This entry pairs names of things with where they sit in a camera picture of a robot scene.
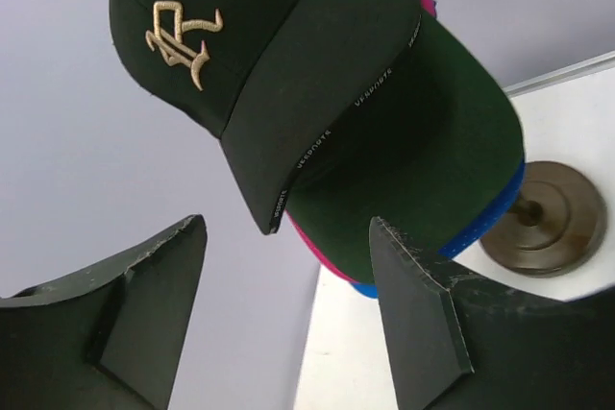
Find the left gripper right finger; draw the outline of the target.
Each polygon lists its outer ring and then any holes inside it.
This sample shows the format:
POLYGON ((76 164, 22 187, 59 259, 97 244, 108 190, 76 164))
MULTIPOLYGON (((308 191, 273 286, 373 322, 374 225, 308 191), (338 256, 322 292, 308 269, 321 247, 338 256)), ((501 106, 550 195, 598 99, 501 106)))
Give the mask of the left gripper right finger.
POLYGON ((610 409, 614 292, 536 296, 416 249, 382 218, 369 245, 401 409, 610 409))

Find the dark green baseball cap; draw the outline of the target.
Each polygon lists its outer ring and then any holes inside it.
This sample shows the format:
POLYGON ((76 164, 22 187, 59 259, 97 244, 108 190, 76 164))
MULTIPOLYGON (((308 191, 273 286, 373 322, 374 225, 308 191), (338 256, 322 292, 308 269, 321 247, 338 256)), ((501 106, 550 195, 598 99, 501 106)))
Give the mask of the dark green baseball cap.
POLYGON ((507 96, 424 15, 382 83, 305 164, 286 209, 340 271, 373 282, 373 218, 438 253, 499 195, 522 157, 523 131, 507 96))

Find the black baseball cap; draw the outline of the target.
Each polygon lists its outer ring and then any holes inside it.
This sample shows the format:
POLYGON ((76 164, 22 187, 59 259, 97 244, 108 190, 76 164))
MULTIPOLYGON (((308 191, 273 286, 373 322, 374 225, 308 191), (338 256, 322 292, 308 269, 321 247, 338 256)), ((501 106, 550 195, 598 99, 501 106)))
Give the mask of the black baseball cap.
POLYGON ((260 231, 346 112, 389 79, 421 0, 109 0, 113 45, 151 94, 217 138, 260 231))

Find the dark brown mannequin stand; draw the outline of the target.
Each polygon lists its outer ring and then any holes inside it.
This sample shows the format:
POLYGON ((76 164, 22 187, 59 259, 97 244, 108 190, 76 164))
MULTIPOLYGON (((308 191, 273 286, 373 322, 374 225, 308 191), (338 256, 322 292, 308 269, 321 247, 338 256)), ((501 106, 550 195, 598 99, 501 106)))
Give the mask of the dark brown mannequin stand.
POLYGON ((561 162, 534 161, 514 203, 480 245, 513 273, 556 277, 596 253, 607 223, 606 202, 590 179, 561 162))

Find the blue baseball cap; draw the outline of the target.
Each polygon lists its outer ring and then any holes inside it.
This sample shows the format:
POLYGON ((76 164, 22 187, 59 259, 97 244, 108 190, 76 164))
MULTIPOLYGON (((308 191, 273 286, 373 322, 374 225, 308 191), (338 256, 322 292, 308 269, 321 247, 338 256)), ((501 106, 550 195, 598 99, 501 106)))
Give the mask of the blue baseball cap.
MULTIPOLYGON (((437 18, 437 2, 435 0, 421 0, 421 4, 427 13, 434 18, 437 18)), ((454 259, 473 243, 483 237, 490 229, 492 229, 496 222, 501 219, 504 216, 504 213, 512 206, 514 199, 517 197, 517 193, 521 188, 522 180, 525 174, 525 169, 526 162, 525 158, 522 157, 519 167, 516 169, 514 175, 499 195, 491 201, 491 203, 478 215, 477 218, 475 218, 463 230, 458 232, 446 245, 441 247, 438 250, 438 254, 448 259, 454 259)), ((332 263, 329 260, 329 262, 325 264, 325 256, 321 254, 318 258, 323 266, 326 266, 332 273, 335 273, 332 269, 332 263)), ((378 297, 374 282, 357 282, 355 280, 351 280, 347 276, 342 276, 339 271, 337 271, 336 274, 338 277, 345 279, 348 283, 350 283, 350 285, 353 286, 353 288, 361 295, 371 299, 378 297)))

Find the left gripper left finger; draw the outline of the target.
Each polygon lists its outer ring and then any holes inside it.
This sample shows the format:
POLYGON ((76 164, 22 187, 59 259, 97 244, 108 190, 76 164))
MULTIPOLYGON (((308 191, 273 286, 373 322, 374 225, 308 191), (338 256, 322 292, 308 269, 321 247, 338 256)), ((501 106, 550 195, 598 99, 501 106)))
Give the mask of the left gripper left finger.
POLYGON ((1 300, 4 409, 166 409, 207 245, 202 215, 1 300))

